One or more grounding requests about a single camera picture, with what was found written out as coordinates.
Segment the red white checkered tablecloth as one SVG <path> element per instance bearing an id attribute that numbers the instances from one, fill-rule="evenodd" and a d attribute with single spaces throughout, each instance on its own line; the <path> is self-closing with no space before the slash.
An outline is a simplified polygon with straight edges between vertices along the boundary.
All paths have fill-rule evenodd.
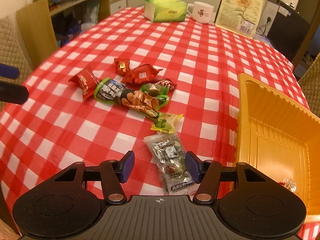
<path id="1" fill-rule="evenodd" d="M 319 118 L 264 43 L 126 8 L 25 85 L 1 113 L 22 239 L 298 239 L 319 217 Z"/>

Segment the small red foil candy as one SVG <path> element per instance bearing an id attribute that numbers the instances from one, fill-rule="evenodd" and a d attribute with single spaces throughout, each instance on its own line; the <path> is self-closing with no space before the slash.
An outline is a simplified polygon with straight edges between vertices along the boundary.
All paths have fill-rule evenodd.
<path id="1" fill-rule="evenodd" d="M 125 76 L 130 72 L 130 61 L 129 59 L 114 58 L 114 64 L 116 67 L 116 74 Z"/>

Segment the black mini fridge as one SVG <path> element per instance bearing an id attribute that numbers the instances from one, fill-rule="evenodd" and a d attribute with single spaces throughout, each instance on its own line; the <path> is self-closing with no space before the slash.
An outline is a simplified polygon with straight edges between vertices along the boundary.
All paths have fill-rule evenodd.
<path id="1" fill-rule="evenodd" d="M 257 27 L 276 50 L 293 61 L 304 41 L 310 24 L 281 0 L 267 0 Z"/>

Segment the yellow green candy packet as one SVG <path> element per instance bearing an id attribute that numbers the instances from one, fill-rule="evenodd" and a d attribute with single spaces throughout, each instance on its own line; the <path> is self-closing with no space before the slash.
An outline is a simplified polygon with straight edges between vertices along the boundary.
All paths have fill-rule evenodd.
<path id="1" fill-rule="evenodd" d="M 182 119 L 183 114 L 164 113 L 151 125 L 151 130 L 160 133 L 174 133 L 175 125 Z"/>

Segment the red snack packet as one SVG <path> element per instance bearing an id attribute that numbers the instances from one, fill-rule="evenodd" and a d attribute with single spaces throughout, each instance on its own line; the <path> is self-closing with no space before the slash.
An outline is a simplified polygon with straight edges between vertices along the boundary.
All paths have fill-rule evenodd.
<path id="1" fill-rule="evenodd" d="M 152 81 L 163 69 L 157 69 L 150 64 L 143 64 L 129 70 L 122 79 L 122 83 L 141 84 Z"/>

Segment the dark red foil candy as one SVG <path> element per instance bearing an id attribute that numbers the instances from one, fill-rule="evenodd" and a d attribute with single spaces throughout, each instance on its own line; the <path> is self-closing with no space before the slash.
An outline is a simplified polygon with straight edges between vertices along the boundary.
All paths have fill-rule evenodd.
<path id="1" fill-rule="evenodd" d="M 177 86 L 170 79 L 159 79 L 159 80 L 156 80 L 155 84 L 166 87 L 168 90 L 174 90 Z"/>

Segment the wooden shelf unit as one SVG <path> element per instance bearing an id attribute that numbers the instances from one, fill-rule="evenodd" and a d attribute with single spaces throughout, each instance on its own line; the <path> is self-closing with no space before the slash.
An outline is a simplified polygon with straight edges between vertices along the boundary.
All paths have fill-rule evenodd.
<path id="1" fill-rule="evenodd" d="M 59 49 L 54 31 L 56 18 L 72 14 L 80 21 L 85 6 L 91 1 L 100 4 L 98 22 L 127 7 L 127 0 L 71 0 L 50 10 L 47 0 L 39 0 L 16 12 L 16 20 L 33 68 Z"/>

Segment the green wrapped candy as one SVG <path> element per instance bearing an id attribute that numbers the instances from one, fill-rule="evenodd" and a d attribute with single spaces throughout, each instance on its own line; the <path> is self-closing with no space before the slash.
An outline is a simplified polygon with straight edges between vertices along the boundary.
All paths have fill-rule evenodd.
<path id="1" fill-rule="evenodd" d="M 169 103 L 169 89 L 164 85 L 147 83 L 143 85 L 140 90 L 158 100 L 158 106 L 155 108 L 156 110 L 160 110 Z"/>

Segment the black green chicken snack pack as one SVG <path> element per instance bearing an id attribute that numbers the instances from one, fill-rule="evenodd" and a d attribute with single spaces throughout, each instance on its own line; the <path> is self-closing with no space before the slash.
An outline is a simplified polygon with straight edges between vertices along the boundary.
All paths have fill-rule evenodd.
<path id="1" fill-rule="evenodd" d="M 142 113 L 151 120 L 160 116 L 160 111 L 155 108 L 158 100 L 145 94 L 141 90 L 132 90 L 123 84 L 105 78 L 94 91 L 94 98 L 102 103 L 115 103 L 128 109 Z"/>

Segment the quilted beige chair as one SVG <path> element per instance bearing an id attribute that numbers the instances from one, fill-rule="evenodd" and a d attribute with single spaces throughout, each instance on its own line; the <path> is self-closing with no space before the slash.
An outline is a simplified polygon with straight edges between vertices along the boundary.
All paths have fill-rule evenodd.
<path id="1" fill-rule="evenodd" d="M 310 111 L 320 117 L 320 53 L 316 56 L 310 68 L 298 81 Z"/>

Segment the red snack pouch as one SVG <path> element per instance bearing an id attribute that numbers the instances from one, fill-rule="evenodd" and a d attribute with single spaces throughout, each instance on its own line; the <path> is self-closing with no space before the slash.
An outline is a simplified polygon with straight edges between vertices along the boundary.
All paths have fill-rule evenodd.
<path id="1" fill-rule="evenodd" d="M 91 66 L 87 66 L 75 76 L 71 77 L 68 81 L 80 87 L 83 99 L 87 100 L 93 96 L 94 91 L 99 85 L 101 79 L 93 74 Z"/>

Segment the clear wrapped candy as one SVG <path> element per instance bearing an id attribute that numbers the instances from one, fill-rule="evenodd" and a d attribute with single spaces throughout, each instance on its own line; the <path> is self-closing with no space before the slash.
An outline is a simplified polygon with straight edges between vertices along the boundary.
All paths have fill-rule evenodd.
<path id="1" fill-rule="evenodd" d="M 284 186 L 286 189 L 290 190 L 291 192 L 295 193 L 297 191 L 297 185 L 291 179 L 287 179 L 287 184 Z"/>

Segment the green tissue pack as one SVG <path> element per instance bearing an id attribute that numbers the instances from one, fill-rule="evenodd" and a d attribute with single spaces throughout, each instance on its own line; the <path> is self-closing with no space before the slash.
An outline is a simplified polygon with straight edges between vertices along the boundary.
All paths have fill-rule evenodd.
<path id="1" fill-rule="evenodd" d="M 187 4 L 181 0 L 145 0 L 144 17 L 154 23 L 182 22 L 187 14 Z"/>

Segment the orange plastic tray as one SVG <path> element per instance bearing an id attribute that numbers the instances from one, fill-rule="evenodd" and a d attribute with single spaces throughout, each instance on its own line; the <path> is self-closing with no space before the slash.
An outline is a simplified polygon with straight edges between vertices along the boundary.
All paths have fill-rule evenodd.
<path id="1" fill-rule="evenodd" d="M 275 88 L 241 73 L 236 161 L 296 185 L 306 222 L 319 221 L 319 118 Z"/>

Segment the grey clear snack packet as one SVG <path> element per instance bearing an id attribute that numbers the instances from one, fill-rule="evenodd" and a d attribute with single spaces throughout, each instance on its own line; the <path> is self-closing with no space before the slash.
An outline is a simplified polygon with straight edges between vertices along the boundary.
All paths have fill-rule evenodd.
<path id="1" fill-rule="evenodd" d="M 197 185 L 186 164 L 186 151 L 178 134 L 161 133 L 144 138 L 159 169 L 159 178 L 169 195 L 194 194 Z"/>

